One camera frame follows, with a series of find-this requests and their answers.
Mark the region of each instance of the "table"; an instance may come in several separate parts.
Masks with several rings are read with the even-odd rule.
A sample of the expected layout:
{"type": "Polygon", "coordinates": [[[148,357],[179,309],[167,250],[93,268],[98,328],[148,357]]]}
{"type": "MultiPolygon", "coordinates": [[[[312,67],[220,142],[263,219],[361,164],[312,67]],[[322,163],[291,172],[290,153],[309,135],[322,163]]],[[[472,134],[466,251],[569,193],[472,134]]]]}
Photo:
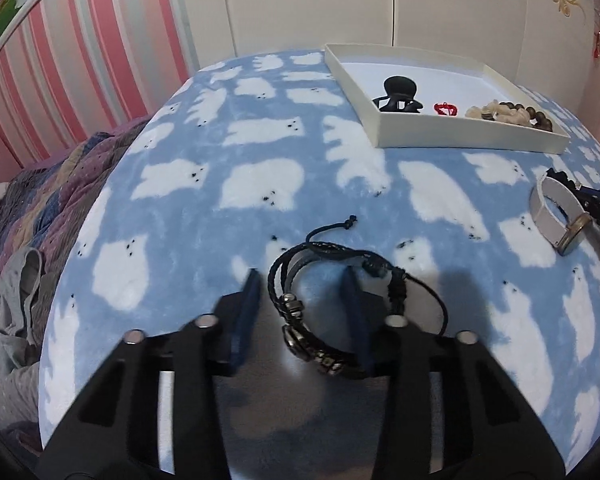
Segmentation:
{"type": "MultiPolygon", "coordinates": [[[[126,330],[179,329],[239,290],[250,267],[266,274],[309,231],[355,214],[355,228],[328,239],[375,250],[433,286],[450,311],[447,333],[479,334],[571,468],[600,435],[600,230],[558,256],[528,197],[551,166],[600,187],[600,145],[568,110],[523,90],[570,133],[562,156],[374,149],[321,52],[201,70],[122,158],[67,261],[41,362],[43,442],[126,330]]],[[[316,332],[344,348],[341,271],[311,266],[298,294],[316,332]]],[[[376,281],[366,288],[382,291],[376,281]]],[[[417,287],[407,312],[426,330],[440,324],[417,287]]],[[[281,324],[267,299],[248,362],[217,381],[234,478],[369,478],[385,382],[320,375],[283,347],[281,324]]],[[[160,440],[167,466],[164,425],[160,440]]]]}

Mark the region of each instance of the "red hair tie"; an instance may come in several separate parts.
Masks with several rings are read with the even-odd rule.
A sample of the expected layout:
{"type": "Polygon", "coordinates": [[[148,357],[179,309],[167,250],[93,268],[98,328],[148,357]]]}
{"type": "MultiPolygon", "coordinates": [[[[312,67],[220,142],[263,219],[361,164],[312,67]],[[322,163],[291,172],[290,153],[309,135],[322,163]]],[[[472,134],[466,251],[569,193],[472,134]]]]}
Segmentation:
{"type": "Polygon", "coordinates": [[[447,103],[435,104],[433,105],[433,109],[438,112],[438,115],[448,115],[448,116],[456,116],[458,115],[458,107],[454,105],[450,105],[447,103]]]}

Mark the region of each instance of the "box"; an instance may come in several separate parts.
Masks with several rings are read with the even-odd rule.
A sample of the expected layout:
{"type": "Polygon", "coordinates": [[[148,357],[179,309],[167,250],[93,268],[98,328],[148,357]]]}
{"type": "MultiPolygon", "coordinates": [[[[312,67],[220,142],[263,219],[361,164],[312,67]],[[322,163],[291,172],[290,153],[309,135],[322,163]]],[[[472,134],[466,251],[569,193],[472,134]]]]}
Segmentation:
{"type": "Polygon", "coordinates": [[[473,59],[419,48],[376,44],[327,44],[324,59],[354,107],[371,143],[378,148],[491,148],[560,154],[570,136],[552,113],[553,132],[468,119],[471,106],[496,99],[541,110],[512,82],[473,59]],[[384,80],[404,75],[418,85],[419,114],[381,112],[372,99],[384,96],[384,80]],[[458,107],[456,117],[440,116],[435,103],[458,107]]]}

